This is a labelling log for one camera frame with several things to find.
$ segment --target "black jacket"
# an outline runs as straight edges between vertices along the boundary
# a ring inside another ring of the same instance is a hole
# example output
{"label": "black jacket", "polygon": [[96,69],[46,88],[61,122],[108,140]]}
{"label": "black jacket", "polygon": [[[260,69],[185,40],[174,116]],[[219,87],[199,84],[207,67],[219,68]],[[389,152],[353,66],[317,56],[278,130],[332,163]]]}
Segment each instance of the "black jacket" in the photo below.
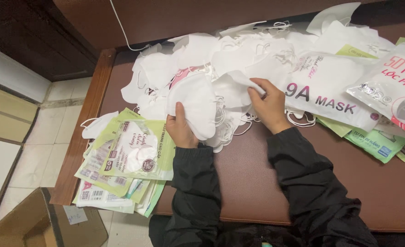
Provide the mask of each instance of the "black jacket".
{"label": "black jacket", "polygon": [[212,148],[177,148],[173,160],[173,216],[163,246],[377,246],[360,219],[361,202],[346,197],[332,163],[297,128],[267,139],[268,160],[289,202],[293,227],[247,225],[219,231],[219,180]]}

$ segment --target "hand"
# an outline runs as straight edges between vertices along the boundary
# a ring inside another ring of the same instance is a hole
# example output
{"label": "hand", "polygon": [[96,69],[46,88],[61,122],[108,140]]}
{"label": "hand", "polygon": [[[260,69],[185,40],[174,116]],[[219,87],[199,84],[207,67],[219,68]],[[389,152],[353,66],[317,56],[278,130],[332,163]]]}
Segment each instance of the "hand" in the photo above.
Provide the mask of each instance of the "hand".
{"label": "hand", "polygon": [[251,78],[250,80],[266,92],[266,98],[262,100],[254,88],[248,88],[251,103],[262,123],[273,134],[290,128],[291,125],[285,118],[285,94],[266,79]]}
{"label": "hand", "polygon": [[176,116],[167,115],[166,119],[167,133],[169,133],[175,145],[185,149],[198,148],[199,140],[187,124],[184,106],[181,102],[177,102],[175,105],[175,114]]}

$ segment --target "cardboard box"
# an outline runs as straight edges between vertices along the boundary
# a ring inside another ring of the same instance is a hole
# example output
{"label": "cardboard box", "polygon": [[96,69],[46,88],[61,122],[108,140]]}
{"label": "cardboard box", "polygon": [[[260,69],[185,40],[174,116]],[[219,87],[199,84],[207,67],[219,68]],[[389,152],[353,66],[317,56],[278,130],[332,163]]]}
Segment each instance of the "cardboard box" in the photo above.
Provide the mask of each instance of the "cardboard box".
{"label": "cardboard box", "polygon": [[0,247],[100,247],[108,238],[99,211],[70,225],[63,206],[49,204],[52,188],[37,188],[0,221]]}

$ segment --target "wooden frame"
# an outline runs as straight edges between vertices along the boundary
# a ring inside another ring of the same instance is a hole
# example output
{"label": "wooden frame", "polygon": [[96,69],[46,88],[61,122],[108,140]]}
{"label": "wooden frame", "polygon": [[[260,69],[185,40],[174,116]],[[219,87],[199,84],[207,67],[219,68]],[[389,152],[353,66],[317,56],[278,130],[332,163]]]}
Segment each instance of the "wooden frame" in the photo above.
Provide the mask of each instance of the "wooden frame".
{"label": "wooden frame", "polygon": [[83,128],[80,127],[83,121],[99,115],[102,100],[105,96],[112,67],[116,56],[114,48],[105,49],[100,52],[100,57],[92,76],[90,88],[86,94],[85,101],[77,119],[76,127],[68,146],[67,154],[62,163],[59,176],[57,177],[54,193],[51,197],[51,204],[70,205],[76,195],[79,179],[74,174],[83,161],[83,152],[88,144],[87,139],[82,138]]}

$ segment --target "left hand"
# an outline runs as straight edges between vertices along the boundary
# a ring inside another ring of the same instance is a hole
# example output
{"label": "left hand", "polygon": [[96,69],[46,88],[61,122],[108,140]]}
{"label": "left hand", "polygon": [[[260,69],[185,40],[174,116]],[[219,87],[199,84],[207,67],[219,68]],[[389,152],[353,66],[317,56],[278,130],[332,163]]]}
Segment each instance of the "left hand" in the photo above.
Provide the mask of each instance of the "left hand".
{"label": "left hand", "polygon": [[167,133],[169,133],[175,145],[185,149],[198,148],[199,140],[187,124],[184,106],[181,102],[177,102],[175,105],[175,114],[176,116],[167,115],[166,119]]}

